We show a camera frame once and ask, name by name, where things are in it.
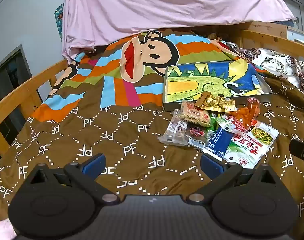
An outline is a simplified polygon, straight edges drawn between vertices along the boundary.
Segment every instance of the blue and white packet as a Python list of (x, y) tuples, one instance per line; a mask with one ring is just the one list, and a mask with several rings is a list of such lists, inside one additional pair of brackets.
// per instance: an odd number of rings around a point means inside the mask
[(222, 161), (232, 137), (233, 133), (219, 127), (209, 141), (209, 144), (202, 151)]

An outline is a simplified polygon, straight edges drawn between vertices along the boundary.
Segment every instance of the light blue stripe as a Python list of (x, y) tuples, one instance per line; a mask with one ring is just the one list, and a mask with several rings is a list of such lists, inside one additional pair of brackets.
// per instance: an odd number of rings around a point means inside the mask
[(81, 52), (79, 55), (76, 56), (75, 61), (80, 62), (84, 56), (85, 56), (85, 53)]
[(103, 67), (103, 66), (106, 66), (111, 60), (120, 59), (121, 51), (122, 50), (119, 49), (108, 57), (100, 57), (100, 59), (98, 60), (98, 62), (95, 65), (98, 67)]
[(135, 90), (138, 94), (152, 93), (155, 95), (159, 95), (162, 94), (163, 83), (154, 83), (152, 85), (148, 85), (144, 87), (136, 87)]
[(103, 108), (114, 105), (115, 105), (114, 78), (109, 76), (104, 76), (104, 85), (102, 90), (100, 107)]
[(78, 68), (77, 74), (87, 77), (91, 73), (91, 71), (92, 71), (91, 69)]
[(76, 100), (83, 98), (85, 92), (80, 95), (70, 94), (67, 98), (62, 98), (60, 95), (54, 95), (52, 98), (48, 98), (44, 101), (43, 104), (47, 104), (53, 110), (60, 110), (64, 106), (74, 103)]
[(191, 42), (205, 42), (205, 43), (211, 43), (211, 41), (208, 38), (201, 37), (201, 36), (194, 36), (194, 35), (181, 35), (181, 36), (175, 36), (175, 34), (171, 34), (169, 36), (165, 36), (168, 40), (172, 41), (174, 45), (178, 44), (179, 42), (183, 44), (191, 43)]

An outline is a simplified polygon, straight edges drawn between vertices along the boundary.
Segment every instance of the pink stripe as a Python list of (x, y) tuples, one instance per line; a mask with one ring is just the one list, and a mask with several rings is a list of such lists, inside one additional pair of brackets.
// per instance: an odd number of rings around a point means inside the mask
[(133, 106), (133, 107), (140, 106), (141, 101), (139, 99), (138, 94), (135, 91), (134, 85), (125, 80), (123, 80), (123, 83), (124, 83), (124, 89), (125, 89), (126, 97), (128, 99), (129, 106)]

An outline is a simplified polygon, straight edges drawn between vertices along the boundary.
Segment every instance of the green and white snack bag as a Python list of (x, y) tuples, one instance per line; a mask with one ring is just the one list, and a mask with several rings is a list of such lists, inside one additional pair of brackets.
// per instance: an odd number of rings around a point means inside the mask
[(278, 130), (257, 121), (250, 132), (244, 135), (234, 134), (223, 159), (239, 163), (243, 168), (253, 169), (278, 134)]

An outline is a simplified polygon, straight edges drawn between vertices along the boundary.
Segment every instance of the monkey ear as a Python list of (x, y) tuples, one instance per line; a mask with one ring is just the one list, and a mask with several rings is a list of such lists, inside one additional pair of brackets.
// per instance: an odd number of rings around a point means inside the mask
[(161, 33), (159, 32), (154, 32), (154, 31), (150, 31), (148, 32), (145, 37), (144, 37), (144, 41), (147, 42), (148, 38), (157, 38), (157, 37), (162, 37)]

